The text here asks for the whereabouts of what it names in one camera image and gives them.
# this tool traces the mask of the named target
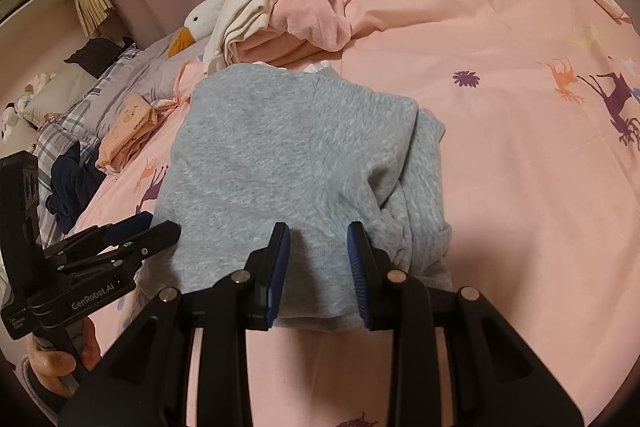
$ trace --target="gray sweatshirt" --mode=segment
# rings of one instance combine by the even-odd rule
[[[414,100],[350,84],[334,70],[238,64],[203,80],[175,139],[154,222],[182,226],[175,248],[146,261],[148,298],[184,293],[241,269],[273,226],[291,231],[276,325],[361,325],[346,229],[426,285],[450,288],[438,142],[444,126]]]

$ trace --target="gray pillowcase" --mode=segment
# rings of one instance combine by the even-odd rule
[[[87,131],[103,139],[121,112],[127,97],[139,93],[148,103],[174,98],[175,77],[185,61],[204,52],[203,39],[174,57],[167,51],[178,32],[167,35],[136,55],[111,77],[100,95],[92,101],[84,121]]]

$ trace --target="finger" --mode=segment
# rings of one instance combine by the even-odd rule
[[[60,378],[68,375],[76,368],[76,361],[63,351],[43,351],[33,335],[27,338],[27,352],[31,368],[38,381],[45,389],[64,397],[71,397],[71,392]]]
[[[76,360],[64,351],[43,351],[35,337],[27,339],[27,350],[31,368],[43,377],[63,377],[76,368]]]
[[[100,362],[100,346],[95,337],[95,325],[89,318],[82,320],[82,339],[84,340],[84,349],[81,353],[82,364],[91,371],[98,362]]]

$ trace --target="pink duvet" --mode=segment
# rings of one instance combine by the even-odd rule
[[[345,3],[343,52],[292,66],[329,58],[446,124],[454,283],[492,300],[590,422],[640,353],[640,39],[629,19],[613,0]],[[103,184],[81,227],[152,208],[187,109]],[[127,305],[98,312],[103,349]],[[364,331],[249,334],[255,425],[384,425],[389,348]]]

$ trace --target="star print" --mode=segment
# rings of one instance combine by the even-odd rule
[[[622,62],[622,65],[625,67],[625,70],[629,75],[638,76],[636,73],[638,65],[631,58],[624,58],[623,60],[620,60],[620,62]]]
[[[589,22],[584,31],[580,35],[574,37],[574,42],[580,47],[588,50],[594,42],[602,45],[602,35],[598,27],[592,22]]]

